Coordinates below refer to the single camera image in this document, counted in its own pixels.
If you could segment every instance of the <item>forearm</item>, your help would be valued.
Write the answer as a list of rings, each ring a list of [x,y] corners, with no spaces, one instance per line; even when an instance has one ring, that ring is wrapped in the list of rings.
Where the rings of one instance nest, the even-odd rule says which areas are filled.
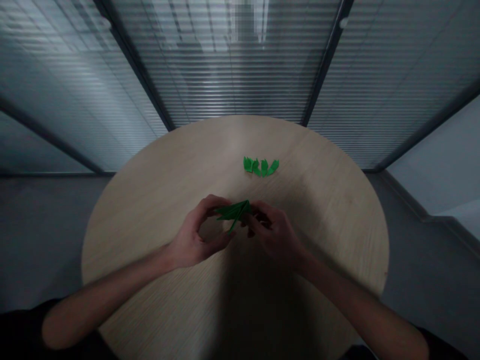
[[[89,284],[54,306],[42,324],[42,338],[47,347],[59,350],[77,344],[136,292],[173,270],[166,249],[162,247]]]
[[[299,274],[341,311],[380,359],[428,359],[427,342],[414,326],[312,256],[302,264]]]

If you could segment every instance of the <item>round wooden table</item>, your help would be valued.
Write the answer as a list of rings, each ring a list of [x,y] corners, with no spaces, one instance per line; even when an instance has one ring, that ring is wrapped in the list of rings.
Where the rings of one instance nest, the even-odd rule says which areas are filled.
[[[261,178],[243,157],[280,160]],[[318,257],[380,296],[389,239],[358,166],[297,124],[225,116],[176,129],[135,155],[103,191],[82,253],[88,284],[168,243],[208,194],[283,209]],[[209,219],[205,237],[228,224]],[[309,283],[279,267],[246,230],[225,251],[145,287],[101,326],[120,359],[338,359],[358,338]]]

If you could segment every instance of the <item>green paper leaf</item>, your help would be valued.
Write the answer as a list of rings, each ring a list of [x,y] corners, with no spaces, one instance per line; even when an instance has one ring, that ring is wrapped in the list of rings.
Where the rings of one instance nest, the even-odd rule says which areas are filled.
[[[280,165],[280,160],[273,160],[273,162],[271,163],[271,166],[268,169],[268,172],[266,173],[266,175],[267,176],[272,175],[275,172],[275,170],[277,170],[279,168],[279,165]]]
[[[234,229],[235,224],[236,224],[237,221],[239,220],[240,216],[243,215],[244,210],[245,210],[245,207],[247,206],[247,203],[248,203],[248,200],[245,202],[245,204],[243,204],[243,206],[241,207],[241,210],[238,212],[235,220],[233,221],[233,224],[230,226],[230,230],[228,230],[228,233],[229,233],[229,234],[230,234],[230,233],[232,232],[232,230]]]
[[[252,213],[252,209],[250,207],[250,201],[245,200],[230,206],[221,207],[217,209],[216,212],[224,214],[217,220],[233,220],[233,224],[231,225],[230,230],[228,230],[228,233],[230,234],[240,217],[245,213]]]
[[[249,158],[249,157],[243,157],[243,168],[245,169],[246,172],[251,173],[252,172],[252,165],[254,164],[254,161]]]
[[[231,216],[230,213],[231,212],[236,212],[239,211],[242,206],[244,205],[244,201],[242,202],[238,202],[236,204],[232,204],[232,205],[229,205],[229,206],[224,206],[224,207],[221,207],[221,208],[218,208],[215,210],[216,213],[219,213],[220,215],[222,215],[222,217],[228,217],[228,216]],[[235,218],[235,216],[231,217],[231,218],[223,218],[223,219],[217,219],[217,220],[233,220]]]
[[[261,161],[261,176],[264,178],[267,176],[267,171],[269,169],[269,162],[264,159]]]
[[[252,164],[252,171],[253,171],[256,175],[258,175],[259,177],[261,177],[261,176],[262,176],[262,173],[260,172],[259,164],[260,164],[260,163],[259,163],[259,160],[256,159],[256,160],[253,162],[253,164]]]

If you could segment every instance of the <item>person's left hand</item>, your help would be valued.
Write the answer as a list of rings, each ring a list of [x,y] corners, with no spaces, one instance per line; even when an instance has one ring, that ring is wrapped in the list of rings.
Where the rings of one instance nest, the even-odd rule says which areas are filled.
[[[215,209],[231,205],[226,198],[208,195],[190,211],[173,241],[167,246],[175,268],[188,268],[227,247],[235,232],[222,233],[215,239],[205,241],[199,235],[200,226],[208,217],[218,216]]]

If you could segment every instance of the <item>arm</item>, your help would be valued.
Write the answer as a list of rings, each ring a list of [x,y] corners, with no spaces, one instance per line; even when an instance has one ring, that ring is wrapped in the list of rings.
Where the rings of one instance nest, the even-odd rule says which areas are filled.
[[[226,232],[205,242],[198,234],[213,210],[230,201],[209,195],[188,213],[178,234],[168,245],[117,270],[55,305],[42,323],[45,345],[52,350],[69,348],[98,328],[115,310],[154,279],[177,268],[200,263],[224,249],[235,235]]]
[[[429,347],[410,323],[366,290],[316,260],[303,247],[285,213],[262,201],[244,219],[274,259],[288,265],[322,292],[380,359],[428,359]]]

